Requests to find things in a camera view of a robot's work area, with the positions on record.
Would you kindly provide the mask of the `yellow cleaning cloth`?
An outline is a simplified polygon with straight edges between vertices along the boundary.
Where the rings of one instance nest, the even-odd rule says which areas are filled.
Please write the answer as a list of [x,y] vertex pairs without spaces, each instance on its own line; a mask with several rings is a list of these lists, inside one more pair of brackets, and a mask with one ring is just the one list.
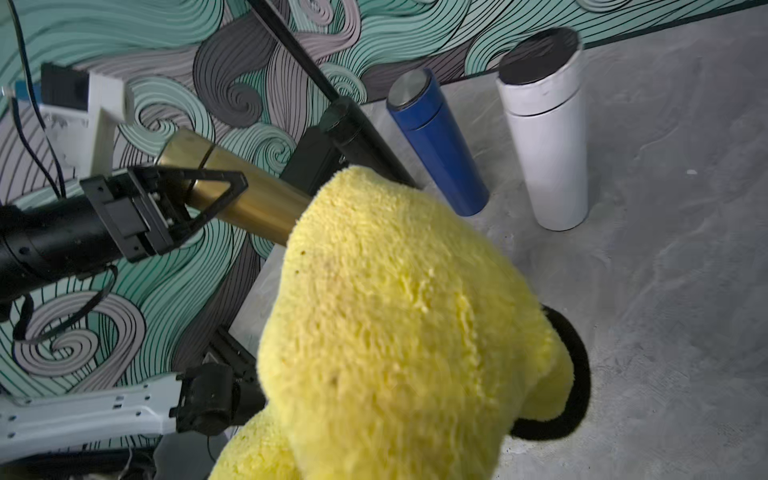
[[568,436],[591,394],[578,333],[512,263],[364,167],[294,227],[257,367],[266,407],[215,479],[489,479],[505,438]]

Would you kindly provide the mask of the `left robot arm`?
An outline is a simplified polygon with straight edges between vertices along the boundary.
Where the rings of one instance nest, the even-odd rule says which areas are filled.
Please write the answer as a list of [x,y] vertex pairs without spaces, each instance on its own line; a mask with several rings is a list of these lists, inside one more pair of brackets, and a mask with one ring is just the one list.
[[266,404],[253,357],[225,338],[223,359],[118,388],[141,328],[110,285],[36,306],[34,290],[67,277],[118,276],[135,263],[180,248],[248,188],[232,171],[132,167],[81,182],[81,193],[23,210],[1,209],[1,318],[12,313],[15,356],[40,376],[66,375],[90,361],[97,335],[89,313],[114,314],[111,357],[75,393],[1,398],[1,459],[11,462],[105,438],[195,431],[216,436],[247,423]]

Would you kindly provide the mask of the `gold thermos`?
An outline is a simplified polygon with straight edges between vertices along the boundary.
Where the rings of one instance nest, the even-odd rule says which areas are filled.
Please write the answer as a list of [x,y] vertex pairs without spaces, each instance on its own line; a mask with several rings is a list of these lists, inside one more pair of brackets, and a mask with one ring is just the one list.
[[189,130],[171,136],[156,164],[191,172],[170,187],[187,206],[282,246],[311,202],[285,181]]

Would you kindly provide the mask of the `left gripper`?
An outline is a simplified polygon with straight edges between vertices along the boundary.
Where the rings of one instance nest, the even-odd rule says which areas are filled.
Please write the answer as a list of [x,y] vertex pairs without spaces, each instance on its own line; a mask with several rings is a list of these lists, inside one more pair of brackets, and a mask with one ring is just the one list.
[[[192,217],[186,192],[198,182],[227,188]],[[135,263],[177,248],[248,188],[243,173],[162,166],[131,167],[116,176],[96,175],[79,182],[122,256]]]

